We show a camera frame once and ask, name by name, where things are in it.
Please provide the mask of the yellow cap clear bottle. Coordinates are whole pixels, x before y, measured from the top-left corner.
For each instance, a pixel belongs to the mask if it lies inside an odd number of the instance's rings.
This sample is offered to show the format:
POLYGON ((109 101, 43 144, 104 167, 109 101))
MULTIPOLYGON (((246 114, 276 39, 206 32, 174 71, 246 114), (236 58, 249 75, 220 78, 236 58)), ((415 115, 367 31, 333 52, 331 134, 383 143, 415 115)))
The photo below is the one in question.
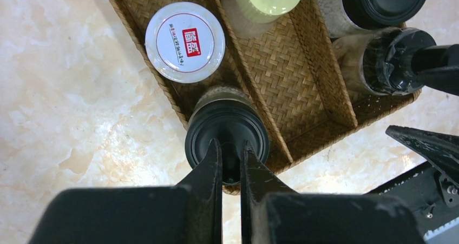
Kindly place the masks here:
POLYGON ((277 19, 293 10, 300 0, 220 0, 229 25, 239 38, 268 32, 277 19))

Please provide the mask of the woven bamboo divided tray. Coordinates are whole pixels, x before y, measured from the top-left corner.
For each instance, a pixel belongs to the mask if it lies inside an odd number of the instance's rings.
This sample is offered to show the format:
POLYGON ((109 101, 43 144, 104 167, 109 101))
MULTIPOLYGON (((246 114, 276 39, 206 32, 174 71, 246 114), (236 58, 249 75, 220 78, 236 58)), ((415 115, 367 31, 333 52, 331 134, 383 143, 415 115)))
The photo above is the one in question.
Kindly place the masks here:
POLYGON ((109 0, 137 49, 146 57, 145 32, 151 17, 169 3, 198 3, 222 24, 226 52, 222 70, 196 84, 162 77, 150 61, 147 67, 186 126, 206 89, 233 85, 242 89, 260 112, 271 150, 267 166, 286 171, 319 151, 417 100, 405 96, 349 93, 333 53, 317 0, 276 21, 257 38, 237 38, 222 0, 109 0))

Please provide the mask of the white lid brown sauce jar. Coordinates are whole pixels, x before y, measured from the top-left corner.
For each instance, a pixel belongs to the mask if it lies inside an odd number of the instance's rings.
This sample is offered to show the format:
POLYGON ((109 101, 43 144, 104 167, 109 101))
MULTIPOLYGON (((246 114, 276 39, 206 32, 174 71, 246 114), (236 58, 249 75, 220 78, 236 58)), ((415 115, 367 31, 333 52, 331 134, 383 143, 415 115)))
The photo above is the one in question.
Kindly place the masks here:
POLYGON ((192 2, 175 2, 150 19, 145 48, 164 78, 184 84, 205 80, 220 67, 226 40, 214 14, 192 2))

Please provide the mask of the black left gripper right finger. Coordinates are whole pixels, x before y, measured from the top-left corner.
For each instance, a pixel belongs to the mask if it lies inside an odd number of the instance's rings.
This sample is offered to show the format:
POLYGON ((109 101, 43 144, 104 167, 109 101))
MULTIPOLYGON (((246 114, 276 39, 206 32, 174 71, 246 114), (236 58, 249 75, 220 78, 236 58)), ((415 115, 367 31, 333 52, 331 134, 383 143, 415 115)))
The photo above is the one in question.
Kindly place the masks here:
POLYGON ((301 194, 246 141, 241 161, 243 243, 423 243, 401 200, 378 194, 301 194))

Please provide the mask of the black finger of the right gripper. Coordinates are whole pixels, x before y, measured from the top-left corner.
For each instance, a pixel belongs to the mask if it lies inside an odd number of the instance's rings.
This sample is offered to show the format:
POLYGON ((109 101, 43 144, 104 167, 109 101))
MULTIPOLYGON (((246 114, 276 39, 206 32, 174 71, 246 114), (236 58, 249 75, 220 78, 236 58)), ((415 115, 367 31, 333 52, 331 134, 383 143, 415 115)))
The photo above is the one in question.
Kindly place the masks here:
POLYGON ((415 81, 458 95, 458 44, 435 45, 417 50, 411 59, 415 81))

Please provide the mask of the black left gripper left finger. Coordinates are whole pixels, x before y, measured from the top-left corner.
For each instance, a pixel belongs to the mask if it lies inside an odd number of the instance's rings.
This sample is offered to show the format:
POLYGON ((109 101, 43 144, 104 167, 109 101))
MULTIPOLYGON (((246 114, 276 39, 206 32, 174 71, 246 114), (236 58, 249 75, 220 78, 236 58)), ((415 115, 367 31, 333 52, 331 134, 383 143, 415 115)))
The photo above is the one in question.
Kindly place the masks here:
POLYGON ((220 143, 212 139, 204 159, 173 186, 60 192, 30 242, 221 243, 220 143))

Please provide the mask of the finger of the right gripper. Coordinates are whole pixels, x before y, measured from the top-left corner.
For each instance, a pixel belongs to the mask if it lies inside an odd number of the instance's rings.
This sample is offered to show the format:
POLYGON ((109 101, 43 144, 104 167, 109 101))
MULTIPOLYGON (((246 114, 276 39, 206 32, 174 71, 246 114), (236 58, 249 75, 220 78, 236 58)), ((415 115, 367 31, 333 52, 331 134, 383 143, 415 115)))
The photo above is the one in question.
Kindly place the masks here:
POLYGON ((458 187, 458 136, 394 125, 385 133, 425 158, 458 187))

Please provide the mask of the black lid pepper shaker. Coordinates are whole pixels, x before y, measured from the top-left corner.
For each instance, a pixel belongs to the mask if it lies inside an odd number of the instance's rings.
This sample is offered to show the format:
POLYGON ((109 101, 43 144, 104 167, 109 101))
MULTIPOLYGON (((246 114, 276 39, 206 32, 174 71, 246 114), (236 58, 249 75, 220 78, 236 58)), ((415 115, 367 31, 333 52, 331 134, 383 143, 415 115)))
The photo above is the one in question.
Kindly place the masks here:
POLYGON ((412 59, 434 38, 416 28, 389 27, 336 39, 332 49, 349 91, 366 95, 403 96, 423 88, 412 59))

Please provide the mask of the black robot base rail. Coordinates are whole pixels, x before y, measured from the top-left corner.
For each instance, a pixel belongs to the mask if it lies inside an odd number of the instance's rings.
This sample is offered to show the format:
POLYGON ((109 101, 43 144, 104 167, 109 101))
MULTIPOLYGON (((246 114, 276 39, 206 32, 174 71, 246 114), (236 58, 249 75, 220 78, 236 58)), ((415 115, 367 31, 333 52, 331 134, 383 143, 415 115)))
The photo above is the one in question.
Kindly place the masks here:
POLYGON ((458 243, 458 186, 424 162, 371 190, 400 198, 426 243, 458 243))

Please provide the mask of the black cap squeeze bottle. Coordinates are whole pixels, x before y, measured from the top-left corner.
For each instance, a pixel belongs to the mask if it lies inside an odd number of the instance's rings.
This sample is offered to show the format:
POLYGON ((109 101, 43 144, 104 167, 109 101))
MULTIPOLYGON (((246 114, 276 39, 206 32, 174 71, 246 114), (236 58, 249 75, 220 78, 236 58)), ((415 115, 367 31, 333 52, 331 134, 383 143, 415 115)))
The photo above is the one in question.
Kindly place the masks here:
POLYGON ((262 163, 268 158, 267 129, 254 104, 236 87, 216 85, 199 98, 188 121, 185 139, 185 153, 192 168, 204 159, 212 139, 221 146, 224 185, 240 183, 240 158, 247 141, 262 163))
POLYGON ((331 38, 399 27, 414 17, 426 0, 317 0, 331 38))

